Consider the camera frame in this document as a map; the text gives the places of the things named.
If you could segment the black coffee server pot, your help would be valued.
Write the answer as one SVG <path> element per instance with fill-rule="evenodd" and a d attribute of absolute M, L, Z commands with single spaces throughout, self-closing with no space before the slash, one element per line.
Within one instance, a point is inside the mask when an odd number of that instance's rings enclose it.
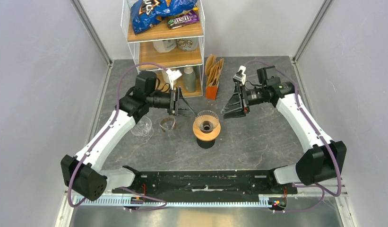
<path fill-rule="evenodd" d="M 211 148 L 211 147 L 214 146 L 216 140 L 213 139 L 213 140 L 209 140 L 209 141 L 204 141 L 204 140 L 200 140 L 199 138 L 197 138 L 196 141 L 197 141 L 197 144 L 198 144 L 201 148 L 203 148 L 203 149 L 209 149 L 209 148 Z"/>

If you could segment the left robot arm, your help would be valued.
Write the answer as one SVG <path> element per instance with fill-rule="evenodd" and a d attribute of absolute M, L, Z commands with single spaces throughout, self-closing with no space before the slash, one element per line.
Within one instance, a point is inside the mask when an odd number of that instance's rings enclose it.
<path fill-rule="evenodd" d="M 196 111 L 182 95 L 181 88 L 169 91 L 156 89 L 157 74 L 153 71 L 140 72 L 124 97 L 117 96 L 117 103 L 107 124 L 74 156 L 65 155 L 60 162 L 63 180 L 68 188 L 68 202 L 74 203 L 72 192 L 79 193 L 84 200 L 95 201 L 106 190 L 124 187 L 130 193 L 141 189 L 142 181 L 127 168 L 102 171 L 105 160 L 115 146 L 150 108 L 165 109 L 169 115 L 196 116 Z"/>

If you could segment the blue chips bag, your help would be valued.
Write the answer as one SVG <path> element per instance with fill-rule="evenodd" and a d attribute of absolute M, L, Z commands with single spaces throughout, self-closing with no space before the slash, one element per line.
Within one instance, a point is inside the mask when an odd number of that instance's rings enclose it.
<path fill-rule="evenodd" d="M 196 0 L 138 0 L 130 8 L 132 29 L 137 35 L 196 8 Z"/>

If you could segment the round wooden dripper stand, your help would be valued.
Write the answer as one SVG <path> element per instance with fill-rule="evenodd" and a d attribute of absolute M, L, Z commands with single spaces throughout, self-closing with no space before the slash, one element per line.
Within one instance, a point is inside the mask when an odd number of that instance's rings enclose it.
<path fill-rule="evenodd" d="M 215 140 L 218 135 L 221 132 L 221 124 L 218 124 L 217 127 L 211 131 L 210 133 L 204 133 L 202 132 L 199 127 L 196 125 L 194 122 L 192 125 L 193 133 L 196 136 L 197 139 L 202 140 L 202 141 L 212 141 Z"/>

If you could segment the brown paper filter stack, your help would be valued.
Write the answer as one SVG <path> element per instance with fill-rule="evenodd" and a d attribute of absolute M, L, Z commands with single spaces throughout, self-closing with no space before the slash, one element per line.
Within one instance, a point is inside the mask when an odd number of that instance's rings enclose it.
<path fill-rule="evenodd" d="M 205 75 L 207 77 L 206 87 L 216 86 L 219 83 L 223 65 L 224 58 L 216 60 L 217 56 L 210 54 L 205 64 Z"/>

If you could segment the white printed cup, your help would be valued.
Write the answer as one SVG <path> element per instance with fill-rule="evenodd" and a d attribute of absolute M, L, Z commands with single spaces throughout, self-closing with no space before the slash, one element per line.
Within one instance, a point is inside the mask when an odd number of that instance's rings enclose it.
<path fill-rule="evenodd" d="M 177 39 L 177 46 L 183 51 L 194 51 L 198 48 L 198 38 L 182 38 Z"/>

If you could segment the grey green spray bottle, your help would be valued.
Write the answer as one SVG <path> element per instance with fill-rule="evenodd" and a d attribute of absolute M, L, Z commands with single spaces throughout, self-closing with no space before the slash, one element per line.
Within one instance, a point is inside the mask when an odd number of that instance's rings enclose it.
<path fill-rule="evenodd" d="M 188 92 L 195 92 L 196 90 L 196 74 L 192 66 L 184 67 L 183 69 L 183 83 Z"/>

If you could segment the white cylindrical bottle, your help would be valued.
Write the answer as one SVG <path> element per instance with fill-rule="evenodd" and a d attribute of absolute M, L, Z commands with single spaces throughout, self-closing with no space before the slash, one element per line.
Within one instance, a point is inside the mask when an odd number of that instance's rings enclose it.
<path fill-rule="evenodd" d="M 181 72 L 179 70 L 162 70 L 162 76 L 165 83 L 168 83 L 171 87 L 174 86 L 175 80 L 181 76 Z"/>

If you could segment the aluminium frame rail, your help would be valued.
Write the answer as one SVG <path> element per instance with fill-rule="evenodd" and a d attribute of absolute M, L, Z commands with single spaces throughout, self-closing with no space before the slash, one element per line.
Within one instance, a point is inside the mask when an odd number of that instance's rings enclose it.
<path fill-rule="evenodd" d="M 318 188 L 248 194 L 203 188 L 171 192 L 159 201 L 132 203 L 133 195 L 106 192 L 76 208 L 64 203 L 58 227 L 355 227 L 346 190 L 333 197 Z"/>

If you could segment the orange filter holder box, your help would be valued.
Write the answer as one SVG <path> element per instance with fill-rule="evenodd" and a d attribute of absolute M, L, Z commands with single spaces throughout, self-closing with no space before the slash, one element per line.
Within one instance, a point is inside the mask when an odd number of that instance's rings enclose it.
<path fill-rule="evenodd" d="M 209 76 L 206 83 L 206 98 L 216 100 L 220 75 Z"/>

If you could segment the glass carafe with brown band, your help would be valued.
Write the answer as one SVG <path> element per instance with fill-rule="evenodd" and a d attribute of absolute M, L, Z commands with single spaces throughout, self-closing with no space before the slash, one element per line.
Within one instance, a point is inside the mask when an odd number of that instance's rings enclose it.
<path fill-rule="evenodd" d="M 175 137 L 175 131 L 177 129 L 176 119 L 173 116 L 163 118 L 159 126 L 163 133 L 167 135 L 167 138 L 173 139 Z"/>

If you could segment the clear ribbed glass dripper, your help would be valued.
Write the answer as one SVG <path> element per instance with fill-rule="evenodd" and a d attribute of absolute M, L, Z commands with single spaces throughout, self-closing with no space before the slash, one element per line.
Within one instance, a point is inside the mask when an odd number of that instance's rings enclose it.
<path fill-rule="evenodd" d="M 195 125 L 203 133 L 210 133 L 219 125 L 218 115 L 210 110 L 200 111 L 196 116 Z"/>

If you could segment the purple candy bag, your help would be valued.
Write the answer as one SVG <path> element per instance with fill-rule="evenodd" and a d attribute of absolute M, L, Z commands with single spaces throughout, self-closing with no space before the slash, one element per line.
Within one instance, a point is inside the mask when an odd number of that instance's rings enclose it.
<path fill-rule="evenodd" d="M 200 21 L 198 14 L 191 10 L 187 13 L 170 18 L 166 25 L 169 29 L 177 29 L 186 25 L 198 23 Z"/>

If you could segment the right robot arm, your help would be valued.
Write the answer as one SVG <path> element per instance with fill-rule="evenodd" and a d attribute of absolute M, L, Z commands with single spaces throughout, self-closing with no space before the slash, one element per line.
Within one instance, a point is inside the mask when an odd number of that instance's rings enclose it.
<path fill-rule="evenodd" d="M 336 178 L 341 181 L 341 172 L 347 152 L 342 141 L 334 141 L 317 124 L 303 104 L 292 82 L 282 82 L 279 77 L 268 78 L 274 66 L 257 70 L 259 85 L 246 88 L 246 67 L 240 66 L 233 76 L 234 92 L 221 110 L 224 119 L 240 118 L 250 112 L 253 105 L 271 103 L 288 121 L 304 151 L 293 165 L 276 168 L 266 180 L 271 193 L 279 193 L 289 183 L 312 185 Z"/>

